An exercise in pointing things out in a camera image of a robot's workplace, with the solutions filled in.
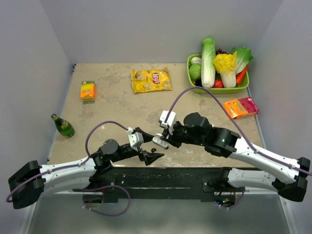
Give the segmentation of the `white earbud charging case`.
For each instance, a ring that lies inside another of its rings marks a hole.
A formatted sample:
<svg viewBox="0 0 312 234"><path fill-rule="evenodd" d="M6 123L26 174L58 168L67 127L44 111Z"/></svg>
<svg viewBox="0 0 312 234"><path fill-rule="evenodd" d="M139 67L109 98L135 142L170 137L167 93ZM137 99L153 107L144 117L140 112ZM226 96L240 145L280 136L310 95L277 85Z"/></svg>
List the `white earbud charging case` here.
<svg viewBox="0 0 312 234"><path fill-rule="evenodd" d="M157 146L159 146L159 147L161 147L163 149L168 149L169 148L169 144L166 141L162 140L161 138L159 138L157 136L152 138L152 142L155 145L157 145Z"/></svg>

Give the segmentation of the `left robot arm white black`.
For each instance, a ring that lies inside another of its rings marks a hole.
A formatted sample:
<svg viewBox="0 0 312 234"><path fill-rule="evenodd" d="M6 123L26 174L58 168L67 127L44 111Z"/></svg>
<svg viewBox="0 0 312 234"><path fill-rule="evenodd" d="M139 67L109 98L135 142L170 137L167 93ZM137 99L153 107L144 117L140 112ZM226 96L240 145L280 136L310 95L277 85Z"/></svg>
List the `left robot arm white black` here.
<svg viewBox="0 0 312 234"><path fill-rule="evenodd" d="M40 195L70 189L96 191L101 186L98 176L112 170L114 162L137 156L150 165L163 156L143 150L143 143L152 142L163 149L169 147L160 135L153 136L140 128L128 128L127 136L127 144L119 145L116 140L109 139L96 152L76 161L56 165L29 161L8 179L10 194L6 202L12 203L14 209L22 209L37 202Z"/></svg>

